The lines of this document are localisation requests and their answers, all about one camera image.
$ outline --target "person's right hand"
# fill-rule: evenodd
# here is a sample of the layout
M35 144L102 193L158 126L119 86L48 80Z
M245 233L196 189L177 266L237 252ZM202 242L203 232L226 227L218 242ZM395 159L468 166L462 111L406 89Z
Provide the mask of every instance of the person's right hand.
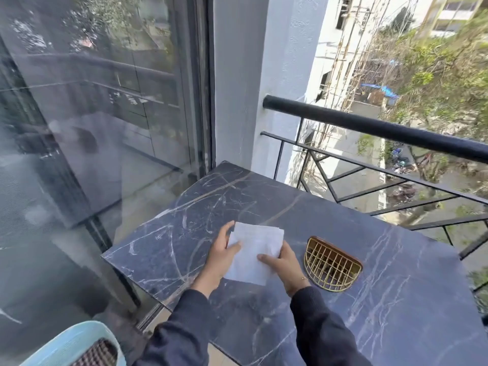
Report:
M267 254L258 254L258 259L278 274L278 277L283 282L286 293L290 297L293 297L300 289L310 286L310 283L303 274L295 252L285 240L283 240L283 246L281 247L278 258Z

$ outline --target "hand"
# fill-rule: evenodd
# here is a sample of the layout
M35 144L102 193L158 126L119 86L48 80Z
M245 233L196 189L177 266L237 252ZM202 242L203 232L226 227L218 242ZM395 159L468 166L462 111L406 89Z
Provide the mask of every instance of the hand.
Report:
M286 241L283 240L283 246L281 247L278 258L266 254L258 254L258 259L278 274L278 277L283 282L286 293L290 297L293 297L300 289L310 286L310 283L303 274L295 252Z
M227 243L229 241L227 232L229 231L229 228L234 226L234 224L234 221L230 221L222 226L219 235L210 247L204 268L200 271L191 286L192 289L198 290L207 298L212 291L217 289L220 280L229 270L234 256L241 250L241 242L227 248Z

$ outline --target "balcony railing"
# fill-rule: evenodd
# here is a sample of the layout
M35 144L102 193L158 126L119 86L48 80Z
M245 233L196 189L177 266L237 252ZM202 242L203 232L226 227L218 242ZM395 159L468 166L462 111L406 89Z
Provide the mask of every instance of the balcony railing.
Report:
M314 164L318 169L320 176L325 183L326 189L330 191L333 201L338 204L358 198L360 196L368 195L375 192L380 192L382 190L386 190L388 188L404 184L405 182L408 181L438 191L442 191L442 196L434 197L431 199L411 201L409 203L400 203L398 205L394 205L384 209L378 209L378 210L366 212L370 216L385 215L391 212L404 211L406 209L422 207L430 204L436 204L439 202L445 202L448 200L459 199L459 198L463 198L472 202L477 202L484 206L488 205L488 200L482 197L457 191L452 188L442 186L440 184L433 184L426 180L409 176L408 174L398 174L391 169L377 167L372 164L365 163L363 161L351 159L343 155L338 155L323 149L315 148L313 146L301 143L299 142L299 140L301 138L304 120L309 119L320 123L333 124L338 127L354 130L357 132L362 132L364 134L378 136L390 141L398 141L408 145L415 145L418 147L422 147L424 149L442 152L442 153L454 155L464 159L474 160L485 164L488 164L488 145L476 141L470 141L467 139L456 138L453 136L440 135L440 134L436 134L436 133L432 133L420 129L408 128L394 123L388 123L377 119L370 119L362 116L357 116L354 114L339 112L336 110L322 108L319 106L305 104L305 103L288 100L284 98L278 98L270 95L264 98L263 107L265 109L275 110L278 112L294 115L300 118L300 125L295 140L286 139L282 136L274 135L266 131L261 132L261 135L267 136L272 139L276 139L280 142L280 148L279 148L276 168L274 172L274 179L277 178L278 169L283 154L284 144L287 143L302 149L302 151L304 152L303 162L300 167L300 173L298 175L296 187L299 188L300 186L302 186L302 188L305 191L310 192L310 188L308 186L306 178L304 177L304 173L309 163ZM342 160L347 163L353 164L356 167L352 168L349 171L343 172L341 174L334 175L333 177L327 177L321 162L324 159L328 159L328 158L335 158L338 160ZM384 184L381 184L379 186L375 186L367 190L351 193L349 195L345 195L345 196L337 195L337 193L334 190L334 182L338 180L344 182L347 180L348 176L356 174L357 172L360 172L365 169L377 171L384 175L389 175L390 178L392 178L392 180L389 182L385 182ZM487 231L481 234L479 237L468 242L467 246L459 252L459 258L461 260L464 260L471 254L476 252L481 246L483 246L488 241L488 213L473 214L465 217L413 224L413 225L403 226L403 227L412 231L440 227L443 229L444 233L446 234L447 241L449 242L449 244L454 246L452 242L451 233L449 232L449 226L461 225L461 224L478 222L478 221L482 221L485 224ZM472 288L472 291L473 294L476 296L483 289L486 290L487 288L488 288L488 280L479 284L477 287ZM483 324L487 326L488 313L486 313L481 308L480 311L482 312L483 315Z

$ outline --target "person's left hand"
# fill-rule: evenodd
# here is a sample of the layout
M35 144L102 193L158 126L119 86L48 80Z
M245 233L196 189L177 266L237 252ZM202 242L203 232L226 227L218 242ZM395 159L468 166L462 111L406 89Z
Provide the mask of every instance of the person's left hand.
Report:
M234 224L234 221L230 221L222 226L219 235L210 247L204 268L200 271L191 286L192 289L198 290L207 298L212 291L217 289L220 280L229 270L234 256L241 250L240 242L227 248L227 242L229 241L227 232Z

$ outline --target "light blue chair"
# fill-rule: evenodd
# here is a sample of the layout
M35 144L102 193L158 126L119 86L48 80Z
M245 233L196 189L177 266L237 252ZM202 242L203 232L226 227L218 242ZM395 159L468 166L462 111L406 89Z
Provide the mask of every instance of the light blue chair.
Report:
M99 321L71 326L50 340L20 366L69 366L98 339L105 338L117 348L117 366L127 366L120 344L110 329Z

